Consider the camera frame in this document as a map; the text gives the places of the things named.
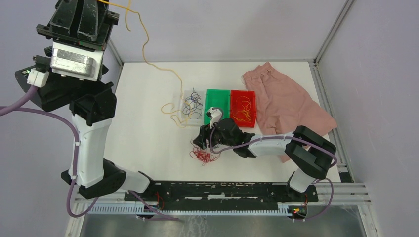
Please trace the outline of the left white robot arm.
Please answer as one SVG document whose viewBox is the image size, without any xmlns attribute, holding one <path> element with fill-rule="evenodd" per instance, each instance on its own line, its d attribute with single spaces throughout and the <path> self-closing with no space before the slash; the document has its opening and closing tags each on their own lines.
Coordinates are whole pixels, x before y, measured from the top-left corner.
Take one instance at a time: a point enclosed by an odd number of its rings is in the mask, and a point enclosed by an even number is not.
<svg viewBox="0 0 419 237">
<path fill-rule="evenodd" d="M 15 78 L 44 112 L 69 106 L 70 127 L 75 133 L 74 158 L 62 179 L 79 186 L 85 199 L 119 189 L 135 191 L 145 201 L 155 196 L 151 179 L 141 172 L 116 166 L 104 158 L 107 133 L 115 116 L 117 98 L 113 84 L 101 78 L 108 69 L 104 52 L 119 15 L 98 0 L 60 0 L 46 25 L 37 33 L 53 41 L 34 65 L 15 72 Z"/>
</svg>

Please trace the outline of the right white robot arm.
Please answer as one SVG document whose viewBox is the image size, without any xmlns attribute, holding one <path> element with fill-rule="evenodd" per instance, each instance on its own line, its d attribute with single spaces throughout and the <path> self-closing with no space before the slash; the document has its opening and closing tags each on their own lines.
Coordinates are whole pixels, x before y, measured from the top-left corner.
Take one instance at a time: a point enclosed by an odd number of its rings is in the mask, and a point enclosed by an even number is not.
<svg viewBox="0 0 419 237">
<path fill-rule="evenodd" d="M 211 150 L 223 145 L 221 152 L 232 150 L 243 158 L 287 155 L 297 165 L 285 188 L 286 197 L 291 201 L 303 198 L 308 187 L 324 180 L 328 170 L 337 164 L 335 145 L 303 125 L 291 133 L 258 135 L 243 132 L 228 118 L 202 125 L 192 143 Z"/>
</svg>

